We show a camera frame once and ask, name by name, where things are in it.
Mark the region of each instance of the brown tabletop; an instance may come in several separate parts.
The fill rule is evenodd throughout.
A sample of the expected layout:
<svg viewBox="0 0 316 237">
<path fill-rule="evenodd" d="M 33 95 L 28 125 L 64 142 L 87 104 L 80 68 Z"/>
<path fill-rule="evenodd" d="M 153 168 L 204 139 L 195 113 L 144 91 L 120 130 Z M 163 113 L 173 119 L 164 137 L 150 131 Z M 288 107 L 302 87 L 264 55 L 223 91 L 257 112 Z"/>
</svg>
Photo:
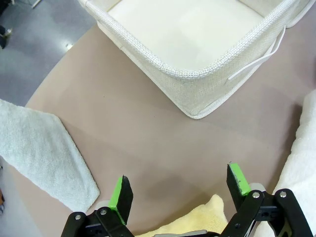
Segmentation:
<svg viewBox="0 0 316 237">
<path fill-rule="evenodd" d="M 201 120 L 184 115 L 97 26 L 50 72 L 27 107 L 57 115 L 101 194 L 128 176 L 128 226 L 141 233 L 219 194 L 234 213 L 226 165 L 249 182 L 275 186 L 299 126 L 304 96 L 316 88 L 316 7 L 285 33 L 279 51 L 227 102 Z M 46 237 L 60 236 L 71 211 L 14 168 L 18 191 Z"/>
</svg>

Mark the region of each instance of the green tape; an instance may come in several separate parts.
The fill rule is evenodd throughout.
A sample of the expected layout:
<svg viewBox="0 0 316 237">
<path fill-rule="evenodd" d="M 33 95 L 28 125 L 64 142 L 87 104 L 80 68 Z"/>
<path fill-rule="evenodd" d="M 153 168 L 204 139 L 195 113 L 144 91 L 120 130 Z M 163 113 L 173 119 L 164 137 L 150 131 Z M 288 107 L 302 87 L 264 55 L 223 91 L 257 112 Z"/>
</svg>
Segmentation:
<svg viewBox="0 0 316 237">
<path fill-rule="evenodd" d="M 239 191 L 241 193 L 242 196 L 246 196 L 248 195 L 248 193 L 250 193 L 251 188 L 244 176 L 244 174 L 242 173 L 241 168 L 239 167 L 239 165 L 237 163 L 231 163 L 229 164 L 234 177 L 236 179 L 237 185 L 239 187 Z"/>
<path fill-rule="evenodd" d="M 124 222 L 123 218 L 121 217 L 119 211 L 118 211 L 118 201 L 119 201 L 119 195 L 120 195 L 120 191 L 122 189 L 122 181 L 123 181 L 123 177 L 120 177 L 117 181 L 117 184 L 115 186 L 114 192 L 111 196 L 110 202 L 109 202 L 109 208 L 113 211 L 115 211 L 118 214 L 118 217 L 120 218 L 122 224 L 126 225 L 126 223 Z"/>
</svg>

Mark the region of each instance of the silver bolt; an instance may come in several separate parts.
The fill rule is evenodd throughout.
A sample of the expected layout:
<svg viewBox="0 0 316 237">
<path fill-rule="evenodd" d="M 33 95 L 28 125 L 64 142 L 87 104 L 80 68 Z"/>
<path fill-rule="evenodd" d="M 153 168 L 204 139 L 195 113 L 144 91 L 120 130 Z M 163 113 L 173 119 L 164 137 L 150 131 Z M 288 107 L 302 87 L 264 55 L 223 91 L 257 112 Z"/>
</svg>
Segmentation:
<svg viewBox="0 0 316 237">
<path fill-rule="evenodd" d="M 286 192 L 285 192 L 285 191 L 282 191 L 282 192 L 280 193 L 280 196 L 281 196 L 281 198 L 286 197 Z"/>
<path fill-rule="evenodd" d="M 252 197 L 253 197 L 253 198 L 258 198 L 258 197 L 260 197 L 260 193 L 254 192 L 254 193 L 252 194 Z"/>
</svg>

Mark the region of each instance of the screw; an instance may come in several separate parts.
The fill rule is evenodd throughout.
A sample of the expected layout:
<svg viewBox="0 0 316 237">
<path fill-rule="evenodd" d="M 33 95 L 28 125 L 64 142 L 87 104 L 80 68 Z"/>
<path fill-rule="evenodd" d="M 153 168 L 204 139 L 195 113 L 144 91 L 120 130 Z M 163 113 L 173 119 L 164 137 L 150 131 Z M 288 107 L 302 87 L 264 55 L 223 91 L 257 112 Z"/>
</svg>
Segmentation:
<svg viewBox="0 0 316 237">
<path fill-rule="evenodd" d="M 254 193 L 252 194 L 252 197 L 253 197 L 253 198 L 258 198 L 258 197 L 260 197 L 260 193 L 254 192 Z"/>
<path fill-rule="evenodd" d="M 106 210 L 102 210 L 102 211 L 100 211 L 100 214 L 101 215 L 105 215 L 105 214 L 107 214 L 107 211 Z"/>
<path fill-rule="evenodd" d="M 285 192 L 285 191 L 282 191 L 282 192 L 280 193 L 280 196 L 281 196 L 281 198 L 286 197 L 286 192 Z"/>
</svg>

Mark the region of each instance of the white towel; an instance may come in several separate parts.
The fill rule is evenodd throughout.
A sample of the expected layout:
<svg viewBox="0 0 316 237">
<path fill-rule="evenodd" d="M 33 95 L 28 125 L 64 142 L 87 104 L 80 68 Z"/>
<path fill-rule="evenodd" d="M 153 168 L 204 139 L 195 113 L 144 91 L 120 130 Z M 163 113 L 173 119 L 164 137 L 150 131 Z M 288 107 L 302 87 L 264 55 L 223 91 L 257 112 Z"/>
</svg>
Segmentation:
<svg viewBox="0 0 316 237">
<path fill-rule="evenodd" d="M 0 100 L 0 156 L 72 211 L 86 212 L 99 190 L 60 119 Z"/>
<path fill-rule="evenodd" d="M 313 235 L 316 234 L 316 90 L 305 97 L 300 127 L 296 132 L 292 153 L 283 168 L 275 191 L 293 191 Z M 261 223 L 255 237 L 274 237 L 267 223 Z"/>
</svg>

